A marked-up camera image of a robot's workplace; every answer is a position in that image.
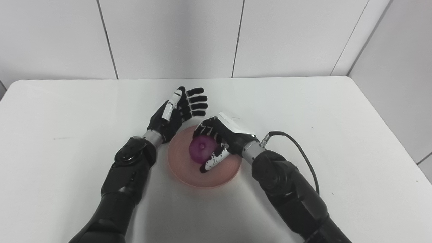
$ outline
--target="red onion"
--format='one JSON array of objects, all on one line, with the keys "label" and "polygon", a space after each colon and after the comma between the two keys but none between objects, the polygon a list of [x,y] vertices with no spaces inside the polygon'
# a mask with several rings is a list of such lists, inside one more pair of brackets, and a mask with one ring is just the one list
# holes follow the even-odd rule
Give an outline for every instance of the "red onion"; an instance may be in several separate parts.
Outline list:
[{"label": "red onion", "polygon": [[204,164],[216,147],[217,143],[213,137],[201,135],[192,140],[189,145],[189,154],[193,161]]}]

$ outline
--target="black fingertip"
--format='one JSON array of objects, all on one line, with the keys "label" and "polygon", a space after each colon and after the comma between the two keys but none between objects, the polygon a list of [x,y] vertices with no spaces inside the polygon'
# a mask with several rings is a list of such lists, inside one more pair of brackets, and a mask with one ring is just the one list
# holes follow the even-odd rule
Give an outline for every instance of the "black fingertip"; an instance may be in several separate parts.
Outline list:
[{"label": "black fingertip", "polygon": [[216,143],[222,143],[222,136],[219,133],[216,135]]},{"label": "black fingertip", "polygon": [[185,87],[183,87],[183,86],[180,86],[180,87],[178,88],[178,90],[181,90],[183,93],[186,92],[186,89],[185,89]]},{"label": "black fingertip", "polygon": [[201,165],[201,167],[200,167],[200,172],[201,173],[205,173],[205,172],[207,172],[208,170],[206,170],[206,164],[203,164],[203,165]]},{"label": "black fingertip", "polygon": [[198,125],[197,128],[195,128],[194,134],[192,135],[192,138],[196,138],[199,135],[201,135],[201,132],[203,130],[203,126]]},{"label": "black fingertip", "polygon": [[202,93],[204,93],[203,88],[195,88],[195,89],[188,90],[186,92],[187,96],[193,96],[193,95],[202,94]]},{"label": "black fingertip", "polygon": [[209,136],[212,137],[212,138],[215,138],[215,135],[216,135],[216,129],[213,128],[213,129],[211,130]]},{"label": "black fingertip", "polygon": [[192,116],[205,116],[206,112],[205,111],[193,111],[192,112]]}]

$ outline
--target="robotic hand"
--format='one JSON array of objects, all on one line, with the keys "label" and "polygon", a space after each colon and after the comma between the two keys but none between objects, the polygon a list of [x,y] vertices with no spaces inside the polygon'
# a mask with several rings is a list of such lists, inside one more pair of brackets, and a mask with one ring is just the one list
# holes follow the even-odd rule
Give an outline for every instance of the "robotic hand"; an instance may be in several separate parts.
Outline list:
[{"label": "robotic hand", "polygon": [[[220,112],[197,126],[194,137],[209,135],[219,143],[200,171],[205,173],[212,169],[230,153],[240,155],[252,165],[252,177],[259,182],[286,225],[305,242],[350,243],[330,219],[324,201],[297,167],[282,155],[264,148],[273,135],[285,135],[296,145],[298,143],[283,132],[270,132],[259,142],[255,134],[242,128],[236,120]],[[297,147],[307,159],[300,146]]]},{"label": "robotic hand", "polygon": [[142,137],[131,137],[117,152],[101,189],[101,202],[86,226],[69,243],[124,243],[133,209],[141,201],[156,149],[168,143],[184,121],[205,116],[203,88],[179,87],[151,117]]}]

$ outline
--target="robot finger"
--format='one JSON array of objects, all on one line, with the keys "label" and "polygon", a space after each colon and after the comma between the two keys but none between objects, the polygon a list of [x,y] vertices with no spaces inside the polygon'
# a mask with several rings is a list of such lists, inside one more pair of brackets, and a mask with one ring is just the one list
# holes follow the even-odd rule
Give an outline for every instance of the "robot finger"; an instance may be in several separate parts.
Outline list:
[{"label": "robot finger", "polygon": [[224,160],[228,155],[229,152],[226,149],[226,144],[221,144],[220,147],[216,148],[216,150],[213,152],[207,162],[200,167],[200,172],[206,173],[207,171],[211,170],[222,160]]},{"label": "robot finger", "polygon": [[187,99],[189,104],[197,103],[197,102],[204,102],[207,101],[207,96],[194,96],[192,98]]},{"label": "robot finger", "polygon": [[202,122],[200,122],[198,124],[197,128],[195,128],[194,135],[192,136],[192,138],[196,138],[199,135],[201,135],[203,132],[203,129],[205,127],[213,127],[213,121],[215,119],[216,119],[216,117],[213,116],[213,117],[207,118],[207,119],[203,120]]},{"label": "robot finger", "polygon": [[191,110],[199,110],[199,109],[207,109],[209,105],[207,103],[196,103],[189,105],[188,103],[184,103],[182,105],[177,106],[177,109],[180,110],[180,113],[186,114]]},{"label": "robot finger", "polygon": [[191,96],[194,96],[194,95],[197,95],[197,94],[202,94],[202,93],[204,93],[204,89],[203,88],[195,88],[195,89],[191,89],[191,90],[186,91],[186,95],[188,97],[191,97]]},{"label": "robot finger", "polygon": [[191,119],[194,116],[205,116],[206,115],[206,111],[191,111],[189,113],[186,113],[184,115],[181,116],[181,121],[185,122],[189,119]]}]

